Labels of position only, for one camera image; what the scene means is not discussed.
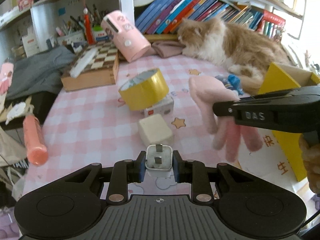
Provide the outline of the person's right hand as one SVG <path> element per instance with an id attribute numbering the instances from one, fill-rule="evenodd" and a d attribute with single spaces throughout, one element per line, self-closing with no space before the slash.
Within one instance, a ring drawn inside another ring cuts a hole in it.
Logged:
<path id="1" fill-rule="evenodd" d="M 307 172 L 309 187 L 312 192 L 319 194 L 320 187 L 320 149 L 319 144 L 309 146 L 303 135 L 299 138 L 299 146 L 302 150 L 303 164 Z"/>

